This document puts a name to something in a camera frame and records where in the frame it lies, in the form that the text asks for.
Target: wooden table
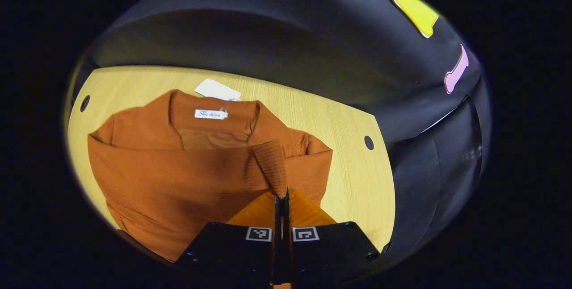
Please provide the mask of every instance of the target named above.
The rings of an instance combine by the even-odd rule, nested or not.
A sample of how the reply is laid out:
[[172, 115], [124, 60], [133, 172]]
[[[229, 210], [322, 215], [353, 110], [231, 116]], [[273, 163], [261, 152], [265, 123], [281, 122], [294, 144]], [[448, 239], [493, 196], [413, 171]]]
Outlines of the wooden table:
[[[109, 224], [119, 228], [93, 176], [87, 135], [113, 113], [143, 106], [171, 89], [200, 96], [194, 89], [207, 78], [238, 90], [242, 100], [260, 100], [286, 126], [304, 130], [332, 148], [332, 165], [321, 207], [337, 222], [356, 222], [378, 250], [388, 244], [395, 218], [394, 184], [386, 147], [373, 115], [268, 81], [184, 67], [96, 69], [76, 98], [67, 131], [71, 163], [88, 201]], [[80, 112], [87, 95], [88, 106]], [[365, 136], [372, 139], [372, 150], [366, 147]]]

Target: white tag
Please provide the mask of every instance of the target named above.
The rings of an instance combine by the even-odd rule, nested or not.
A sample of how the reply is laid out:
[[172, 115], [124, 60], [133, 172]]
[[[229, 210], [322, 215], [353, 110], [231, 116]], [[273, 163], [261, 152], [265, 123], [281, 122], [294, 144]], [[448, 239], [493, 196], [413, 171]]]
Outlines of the white tag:
[[205, 81], [203, 81], [194, 91], [196, 93], [202, 94], [205, 97], [241, 101], [240, 92], [231, 89], [221, 83], [217, 83], [212, 79], [205, 79]]
[[195, 109], [194, 118], [208, 118], [208, 119], [220, 119], [223, 120], [228, 117], [227, 112], [221, 112], [220, 110], [204, 110]]

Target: orange fabric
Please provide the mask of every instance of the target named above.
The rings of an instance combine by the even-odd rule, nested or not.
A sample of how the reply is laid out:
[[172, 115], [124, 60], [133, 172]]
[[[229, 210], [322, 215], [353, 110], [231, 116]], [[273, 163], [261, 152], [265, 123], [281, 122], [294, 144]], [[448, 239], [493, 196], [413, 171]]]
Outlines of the orange fabric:
[[[302, 192], [289, 188], [290, 190], [290, 227], [305, 228], [307, 226], [327, 226], [335, 224], [324, 210], [312, 200], [308, 199]], [[257, 226], [259, 228], [272, 228], [274, 230], [274, 194], [266, 192], [257, 197], [245, 208], [240, 210], [227, 222], [235, 226]]]
[[[195, 109], [221, 108], [225, 120], [194, 118]], [[170, 261], [207, 222], [227, 222], [270, 189], [283, 197], [290, 185], [319, 205], [332, 158], [259, 101], [180, 90], [113, 114], [88, 135], [88, 153], [117, 224]]]

